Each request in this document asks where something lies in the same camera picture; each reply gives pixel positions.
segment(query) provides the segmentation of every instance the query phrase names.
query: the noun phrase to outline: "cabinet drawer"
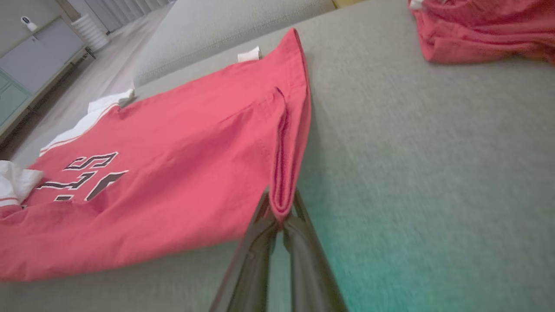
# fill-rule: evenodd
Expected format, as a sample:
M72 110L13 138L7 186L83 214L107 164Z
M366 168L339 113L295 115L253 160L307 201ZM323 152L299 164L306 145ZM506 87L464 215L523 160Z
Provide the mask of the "cabinet drawer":
M6 86L6 84L8 84L8 80L0 76L0 92L4 90L4 87Z
M12 84L0 93L0 124L4 123L26 99L27 95Z

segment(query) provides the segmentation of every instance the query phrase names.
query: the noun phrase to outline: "gray fabric surface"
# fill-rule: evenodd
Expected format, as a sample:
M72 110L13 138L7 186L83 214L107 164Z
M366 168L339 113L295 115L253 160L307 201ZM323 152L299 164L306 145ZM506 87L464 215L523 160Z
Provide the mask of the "gray fabric surface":
M312 123L299 189L351 311L555 310L555 71L524 59L436 66L405 2L296 25ZM137 90L273 49L286 30ZM234 244L13 284L10 311L206 311ZM278 240L270 311L289 311Z
M141 52L135 86L334 8L331 0L178 0Z

